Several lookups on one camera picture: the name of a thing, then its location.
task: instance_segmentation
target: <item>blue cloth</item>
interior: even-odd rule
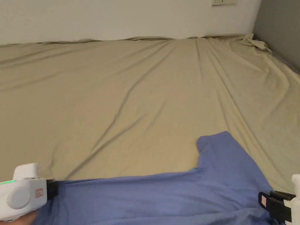
[[[188,172],[61,181],[34,225],[269,224],[258,193],[272,188],[234,138],[203,136],[197,147]]]

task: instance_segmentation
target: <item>sticker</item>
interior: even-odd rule
[[[265,196],[262,196],[262,204],[267,207],[267,199],[265,198]]]
[[[44,195],[44,189],[37,189],[35,190],[35,197],[38,198],[38,197],[41,197]]]

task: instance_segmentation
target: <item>wall outlet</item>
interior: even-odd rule
[[[212,0],[212,5],[231,5],[237,2],[238,0]]]

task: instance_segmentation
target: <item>fitted sheet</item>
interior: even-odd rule
[[[229,131],[271,186],[300,172],[300,78],[251,35],[0,46],[0,180],[188,171]]]

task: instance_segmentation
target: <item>green indicator light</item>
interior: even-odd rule
[[[1,182],[0,185],[3,185],[3,184],[7,184],[7,183],[13,183],[13,182],[16,182],[17,180],[13,180],[13,181],[5,181],[5,182]]]

